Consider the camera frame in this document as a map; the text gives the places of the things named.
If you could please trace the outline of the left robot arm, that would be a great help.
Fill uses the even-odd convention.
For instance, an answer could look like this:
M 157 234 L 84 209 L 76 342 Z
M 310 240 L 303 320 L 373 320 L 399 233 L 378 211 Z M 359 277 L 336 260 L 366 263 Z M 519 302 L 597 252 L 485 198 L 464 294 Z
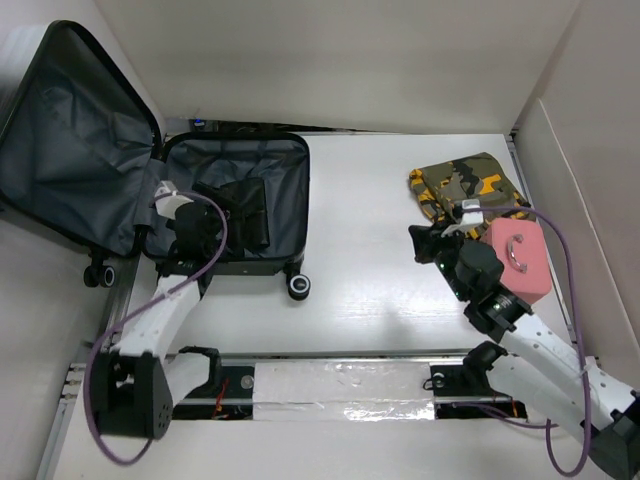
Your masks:
M 201 196 L 158 197 L 158 213 L 176 235 L 147 304 L 115 326 L 120 339 L 100 348 L 87 367 L 83 388 L 87 424 L 97 439 L 119 436 L 161 439 L 173 410 L 189 394 L 212 396 L 222 387 L 219 351 L 169 348 L 203 299 L 229 233 L 223 210 Z

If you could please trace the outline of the white space print suitcase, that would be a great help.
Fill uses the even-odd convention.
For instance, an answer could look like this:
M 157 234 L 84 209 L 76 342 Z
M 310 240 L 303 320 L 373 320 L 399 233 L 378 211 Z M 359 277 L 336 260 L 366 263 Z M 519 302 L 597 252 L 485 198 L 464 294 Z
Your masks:
M 308 144 L 289 132 L 191 131 L 163 140 L 150 108 L 77 22 L 22 26 L 2 44 L 1 198 L 88 249 L 88 287 L 112 285 L 112 257 L 143 255 L 160 273 L 175 239 L 152 206 L 161 181 L 215 203 L 193 185 L 257 177 L 270 246 L 234 257 L 227 237 L 213 276 L 283 273 L 289 296 L 304 300 L 310 170 Z

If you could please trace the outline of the pink box with metal handle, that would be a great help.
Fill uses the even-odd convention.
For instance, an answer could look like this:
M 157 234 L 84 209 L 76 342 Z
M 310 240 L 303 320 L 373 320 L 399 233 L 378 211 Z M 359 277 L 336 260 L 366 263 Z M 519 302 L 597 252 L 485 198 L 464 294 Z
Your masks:
M 504 264 L 501 283 L 516 296 L 533 305 L 551 291 L 546 243 L 537 223 L 497 218 L 481 241 L 490 245 Z

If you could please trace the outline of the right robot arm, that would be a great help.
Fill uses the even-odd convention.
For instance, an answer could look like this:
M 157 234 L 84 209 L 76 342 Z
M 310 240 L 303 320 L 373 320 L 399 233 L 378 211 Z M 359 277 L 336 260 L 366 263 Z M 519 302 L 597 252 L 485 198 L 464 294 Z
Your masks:
M 639 473 L 639 392 L 580 358 L 531 306 L 507 289 L 494 249 L 436 226 L 408 229 L 414 258 L 436 265 L 486 341 L 464 358 L 467 389 L 491 389 L 544 415 L 582 442 L 614 479 Z

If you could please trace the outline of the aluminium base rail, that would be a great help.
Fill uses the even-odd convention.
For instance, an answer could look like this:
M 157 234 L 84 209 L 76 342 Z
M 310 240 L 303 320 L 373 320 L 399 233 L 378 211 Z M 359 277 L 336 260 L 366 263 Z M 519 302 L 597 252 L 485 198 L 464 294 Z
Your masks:
M 423 388 L 460 353 L 390 358 L 256 358 L 240 420 L 177 420 L 152 446 L 95 446 L 81 402 L 63 410 L 41 479 L 553 479 L 544 435 L 491 418 L 443 419 L 457 398 Z

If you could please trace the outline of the camouflage clothing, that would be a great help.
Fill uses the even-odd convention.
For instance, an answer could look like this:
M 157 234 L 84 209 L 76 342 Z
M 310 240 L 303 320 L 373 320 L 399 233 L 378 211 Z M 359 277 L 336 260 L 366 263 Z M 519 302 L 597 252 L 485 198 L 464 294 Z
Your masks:
M 471 239 L 480 239 L 499 217 L 536 219 L 523 210 L 530 203 L 498 160 L 486 152 L 414 169 L 409 173 L 409 186 L 422 212 L 434 224 L 451 223 L 455 207 L 464 200 L 477 200 L 483 207 L 500 207 L 500 212 L 483 214 L 484 223 L 467 233 Z

